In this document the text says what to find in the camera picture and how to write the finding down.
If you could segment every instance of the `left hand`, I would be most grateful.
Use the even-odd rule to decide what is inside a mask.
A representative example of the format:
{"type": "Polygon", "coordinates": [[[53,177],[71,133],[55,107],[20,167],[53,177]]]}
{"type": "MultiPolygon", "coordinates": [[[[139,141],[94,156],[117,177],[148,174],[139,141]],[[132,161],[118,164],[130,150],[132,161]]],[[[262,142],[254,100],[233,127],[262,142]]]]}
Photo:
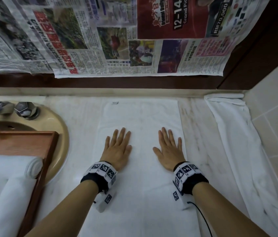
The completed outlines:
{"type": "Polygon", "coordinates": [[[106,137],[104,151],[100,159],[100,161],[111,163],[117,171],[126,166],[132,148],[131,145],[128,145],[131,132],[128,131],[125,135],[125,131],[126,129],[123,127],[117,138],[118,130],[115,130],[111,143],[109,143],[110,137],[106,137]]]}

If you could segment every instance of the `white countertop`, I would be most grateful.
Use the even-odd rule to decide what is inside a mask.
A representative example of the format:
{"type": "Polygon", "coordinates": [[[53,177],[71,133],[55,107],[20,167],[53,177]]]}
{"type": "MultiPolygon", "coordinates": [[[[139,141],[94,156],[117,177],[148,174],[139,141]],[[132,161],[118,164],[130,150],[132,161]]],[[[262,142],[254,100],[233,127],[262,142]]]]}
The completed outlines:
{"type": "MultiPolygon", "coordinates": [[[[77,96],[0,96],[0,100],[43,104],[60,115],[68,126],[70,146],[67,159],[60,172],[45,187],[36,221],[44,218],[80,183],[83,173],[92,164],[94,139],[102,103],[106,99],[77,96]]],[[[216,121],[204,99],[173,99],[177,99],[179,104],[187,159],[204,172],[213,187],[248,216],[224,152],[216,121]]],[[[210,236],[200,213],[198,219],[202,237],[210,236]]]]}

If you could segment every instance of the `hand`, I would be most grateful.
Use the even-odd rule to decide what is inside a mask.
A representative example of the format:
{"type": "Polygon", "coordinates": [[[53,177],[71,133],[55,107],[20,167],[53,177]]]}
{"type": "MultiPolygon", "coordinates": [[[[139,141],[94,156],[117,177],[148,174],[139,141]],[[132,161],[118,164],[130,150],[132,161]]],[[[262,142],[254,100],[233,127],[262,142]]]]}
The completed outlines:
{"type": "Polygon", "coordinates": [[[117,171],[125,167],[131,152],[131,145],[128,145],[131,132],[128,131],[124,138],[125,131],[126,129],[122,128],[117,139],[118,130],[115,130],[111,143],[109,143],[110,137],[106,137],[105,148],[100,159],[111,163],[117,171]]]}
{"type": "Polygon", "coordinates": [[[174,167],[178,163],[184,162],[185,158],[182,151],[181,137],[178,138],[178,144],[176,147],[171,130],[169,130],[169,136],[170,138],[167,136],[166,129],[162,127],[162,131],[159,131],[159,143],[162,151],[157,147],[153,147],[153,151],[165,169],[174,171],[174,167]]]}

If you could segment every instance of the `mirror covered with newspaper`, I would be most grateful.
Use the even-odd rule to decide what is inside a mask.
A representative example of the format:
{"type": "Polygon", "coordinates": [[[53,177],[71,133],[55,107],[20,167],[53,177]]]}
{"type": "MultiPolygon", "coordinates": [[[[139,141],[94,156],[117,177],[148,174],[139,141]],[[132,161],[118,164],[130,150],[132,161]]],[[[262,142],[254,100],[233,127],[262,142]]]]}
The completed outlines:
{"type": "Polygon", "coordinates": [[[269,0],[0,0],[0,73],[223,75],[269,0]]]}

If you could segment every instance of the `wristband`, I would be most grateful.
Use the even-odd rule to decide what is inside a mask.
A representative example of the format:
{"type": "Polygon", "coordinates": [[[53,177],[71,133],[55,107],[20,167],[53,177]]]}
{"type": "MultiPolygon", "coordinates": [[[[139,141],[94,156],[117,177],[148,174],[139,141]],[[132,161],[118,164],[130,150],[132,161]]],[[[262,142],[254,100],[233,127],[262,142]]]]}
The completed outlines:
{"type": "Polygon", "coordinates": [[[98,188],[99,192],[110,189],[116,181],[117,171],[108,162],[100,161],[90,166],[90,168],[84,173],[84,177],[81,179],[93,180],[98,188]]]}
{"type": "Polygon", "coordinates": [[[199,182],[209,183],[200,169],[192,163],[179,163],[179,165],[174,168],[173,183],[181,195],[192,194],[194,186],[199,182]]]}

